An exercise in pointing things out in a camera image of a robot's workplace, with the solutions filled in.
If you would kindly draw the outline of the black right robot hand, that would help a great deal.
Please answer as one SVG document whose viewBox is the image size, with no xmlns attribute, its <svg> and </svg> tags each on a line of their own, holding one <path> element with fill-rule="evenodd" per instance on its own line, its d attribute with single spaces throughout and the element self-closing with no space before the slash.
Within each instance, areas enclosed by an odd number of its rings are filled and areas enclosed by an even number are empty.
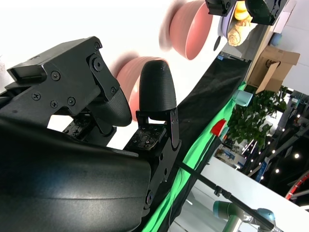
<svg viewBox="0 0 309 232">
<path fill-rule="evenodd" d="M 0 95 L 0 229 L 130 232 L 149 211 L 181 147 L 168 64 L 145 63 L 138 129 L 97 37 L 61 43 L 8 70 Z"/>
</svg>

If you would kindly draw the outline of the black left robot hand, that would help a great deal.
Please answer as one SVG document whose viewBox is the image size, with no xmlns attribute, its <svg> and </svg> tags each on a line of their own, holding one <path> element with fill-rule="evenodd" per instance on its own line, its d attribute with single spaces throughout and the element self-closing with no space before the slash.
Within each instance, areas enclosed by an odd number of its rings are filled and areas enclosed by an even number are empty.
<svg viewBox="0 0 309 232">
<path fill-rule="evenodd" d="M 205 0 L 210 15 L 227 16 L 237 0 Z M 245 0 L 253 22 L 273 26 L 288 0 Z"/>
</svg>

